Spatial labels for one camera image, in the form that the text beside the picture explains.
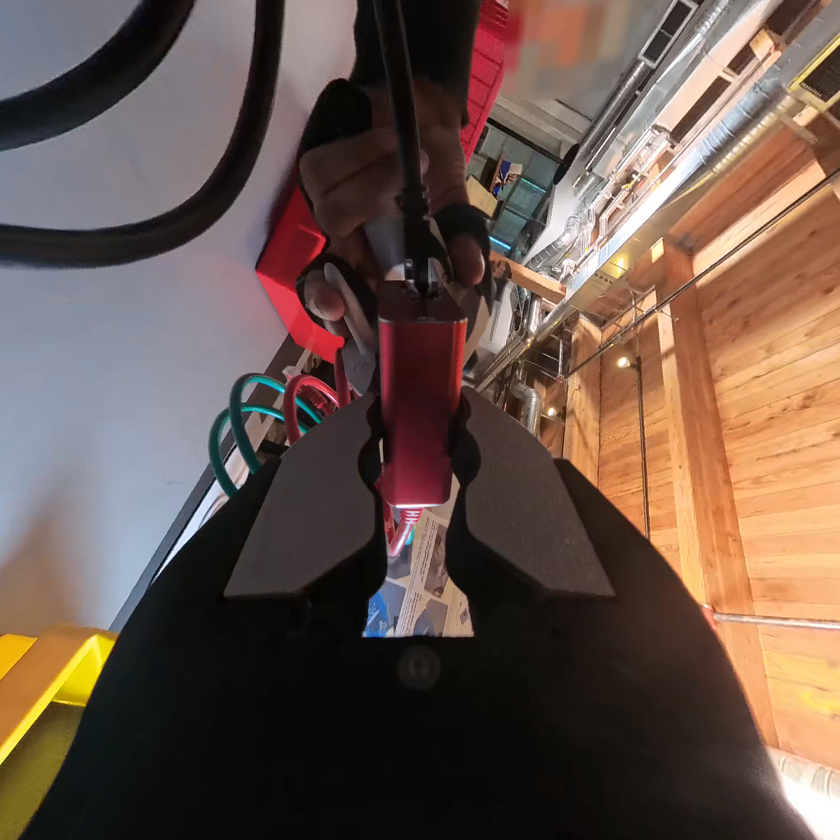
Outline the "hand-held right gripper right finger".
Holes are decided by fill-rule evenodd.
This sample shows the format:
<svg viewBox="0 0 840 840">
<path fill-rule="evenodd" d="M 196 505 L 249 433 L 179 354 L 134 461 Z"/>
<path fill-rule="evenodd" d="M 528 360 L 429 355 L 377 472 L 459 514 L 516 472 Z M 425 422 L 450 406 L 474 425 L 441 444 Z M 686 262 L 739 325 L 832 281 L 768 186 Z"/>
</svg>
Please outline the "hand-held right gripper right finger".
<svg viewBox="0 0 840 840">
<path fill-rule="evenodd" d="M 469 601 L 615 596 L 548 450 L 469 387 L 449 454 L 458 491 L 446 561 Z"/>
</svg>

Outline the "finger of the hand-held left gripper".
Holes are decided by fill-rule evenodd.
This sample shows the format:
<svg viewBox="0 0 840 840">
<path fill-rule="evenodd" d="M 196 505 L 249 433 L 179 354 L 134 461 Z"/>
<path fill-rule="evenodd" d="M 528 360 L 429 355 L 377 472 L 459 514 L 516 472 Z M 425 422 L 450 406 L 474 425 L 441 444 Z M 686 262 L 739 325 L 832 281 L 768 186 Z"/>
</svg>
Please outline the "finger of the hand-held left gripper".
<svg viewBox="0 0 840 840">
<path fill-rule="evenodd" d="M 363 225 L 376 267 L 385 281 L 412 281 L 413 264 L 406 257 L 401 213 L 383 213 Z"/>
<path fill-rule="evenodd" d="M 431 217 L 420 223 L 420 264 L 421 296 L 439 296 L 455 281 L 445 242 Z"/>
</svg>

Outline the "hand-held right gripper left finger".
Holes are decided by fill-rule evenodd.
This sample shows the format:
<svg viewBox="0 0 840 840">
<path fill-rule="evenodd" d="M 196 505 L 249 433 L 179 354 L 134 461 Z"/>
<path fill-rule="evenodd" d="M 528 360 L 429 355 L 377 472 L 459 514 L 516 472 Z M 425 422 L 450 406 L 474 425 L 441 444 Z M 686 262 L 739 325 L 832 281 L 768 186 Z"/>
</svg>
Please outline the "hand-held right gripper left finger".
<svg viewBox="0 0 840 840">
<path fill-rule="evenodd" d="M 290 446 L 248 534 L 224 595 L 229 600 L 302 595 L 348 573 L 362 595 L 385 577 L 382 502 L 365 472 L 378 466 L 369 393 Z"/>
</svg>

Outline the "red plastic bin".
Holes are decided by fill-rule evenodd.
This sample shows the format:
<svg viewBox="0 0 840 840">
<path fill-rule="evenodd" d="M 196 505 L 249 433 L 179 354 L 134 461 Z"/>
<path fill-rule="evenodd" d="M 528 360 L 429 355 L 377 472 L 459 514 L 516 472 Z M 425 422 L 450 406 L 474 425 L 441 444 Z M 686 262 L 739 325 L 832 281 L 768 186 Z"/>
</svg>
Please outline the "red plastic bin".
<svg viewBox="0 0 840 840">
<path fill-rule="evenodd" d="M 507 2 L 479 2 L 471 40 L 469 86 L 459 141 L 465 162 L 478 144 L 495 103 L 503 76 Z M 325 247 L 325 237 L 299 185 L 282 202 L 273 233 L 256 266 L 257 276 L 285 323 L 290 339 L 313 355 L 332 363 L 341 345 L 325 327 L 305 313 L 298 295 L 305 269 Z"/>
</svg>

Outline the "red ethernet splitter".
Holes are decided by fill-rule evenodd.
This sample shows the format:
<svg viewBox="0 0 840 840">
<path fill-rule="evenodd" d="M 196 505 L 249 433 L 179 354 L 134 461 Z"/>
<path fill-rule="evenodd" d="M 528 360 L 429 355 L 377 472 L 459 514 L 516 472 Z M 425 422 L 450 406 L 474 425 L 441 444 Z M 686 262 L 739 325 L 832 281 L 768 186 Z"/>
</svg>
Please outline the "red ethernet splitter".
<svg viewBox="0 0 840 840">
<path fill-rule="evenodd" d="M 388 281 L 378 309 L 383 499 L 427 508 L 450 495 L 450 438 L 461 392 L 467 317 L 447 290 L 432 298 Z"/>
</svg>

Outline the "yellow plastic bin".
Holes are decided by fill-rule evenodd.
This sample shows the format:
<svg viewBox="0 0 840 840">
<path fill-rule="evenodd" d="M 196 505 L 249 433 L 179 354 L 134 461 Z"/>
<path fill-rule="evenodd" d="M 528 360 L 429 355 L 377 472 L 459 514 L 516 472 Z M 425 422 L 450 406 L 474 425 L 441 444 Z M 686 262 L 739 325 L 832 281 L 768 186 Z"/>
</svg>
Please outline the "yellow plastic bin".
<svg viewBox="0 0 840 840">
<path fill-rule="evenodd" d="M 44 800 L 116 639 L 73 625 L 1 636 L 1 838 L 20 838 Z"/>
</svg>

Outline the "person's left forearm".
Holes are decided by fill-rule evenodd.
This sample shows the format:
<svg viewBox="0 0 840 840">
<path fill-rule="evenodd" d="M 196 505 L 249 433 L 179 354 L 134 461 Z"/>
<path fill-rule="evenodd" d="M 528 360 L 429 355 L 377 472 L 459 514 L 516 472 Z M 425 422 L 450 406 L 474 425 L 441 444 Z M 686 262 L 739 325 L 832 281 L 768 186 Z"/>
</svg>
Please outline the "person's left forearm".
<svg viewBox="0 0 840 840">
<path fill-rule="evenodd" d="M 448 123 L 468 122 L 467 97 L 480 2 L 400 2 L 413 80 L 430 88 L 431 102 Z M 385 68 L 372 1 L 359 1 L 353 23 L 355 61 L 350 80 L 363 88 L 385 89 Z"/>
</svg>

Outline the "printed instruction sheet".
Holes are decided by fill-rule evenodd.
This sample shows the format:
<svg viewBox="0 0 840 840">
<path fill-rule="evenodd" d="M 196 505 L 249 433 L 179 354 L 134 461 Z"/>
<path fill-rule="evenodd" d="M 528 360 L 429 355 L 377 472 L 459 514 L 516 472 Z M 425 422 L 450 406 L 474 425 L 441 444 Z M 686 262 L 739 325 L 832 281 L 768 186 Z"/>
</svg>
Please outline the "printed instruction sheet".
<svg viewBox="0 0 840 840">
<path fill-rule="evenodd" d="M 425 512 L 413 539 L 390 558 L 385 581 L 368 604 L 363 637 L 472 637 L 466 595 L 446 567 L 448 523 Z"/>
</svg>

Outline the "silver ventilation duct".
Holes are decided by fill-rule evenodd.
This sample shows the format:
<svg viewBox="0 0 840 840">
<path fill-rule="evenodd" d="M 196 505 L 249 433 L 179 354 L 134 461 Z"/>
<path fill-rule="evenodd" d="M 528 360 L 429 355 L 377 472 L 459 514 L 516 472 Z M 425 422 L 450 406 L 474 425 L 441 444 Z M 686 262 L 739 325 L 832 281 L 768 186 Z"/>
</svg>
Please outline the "silver ventilation duct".
<svg viewBox="0 0 840 840">
<path fill-rule="evenodd" d="M 545 341 L 573 312 L 582 311 L 610 289 L 627 282 L 643 252 L 662 237 L 671 217 L 685 213 L 700 195 L 723 177 L 747 150 L 763 138 L 797 102 L 827 109 L 838 99 L 839 47 L 835 34 L 819 46 L 804 41 L 791 45 L 780 57 L 766 56 L 754 83 L 739 83 L 717 110 L 694 128 L 662 174 L 648 179 L 643 191 L 630 200 L 631 186 L 649 173 L 649 155 L 627 185 L 607 187 L 587 206 L 587 217 L 599 234 L 576 259 L 566 260 L 559 288 L 563 294 L 551 309 L 546 277 L 536 274 L 537 290 L 503 295 L 511 304 L 507 342 L 494 355 L 482 358 L 465 373 L 465 382 L 481 392 L 501 377 L 535 343 Z"/>
</svg>

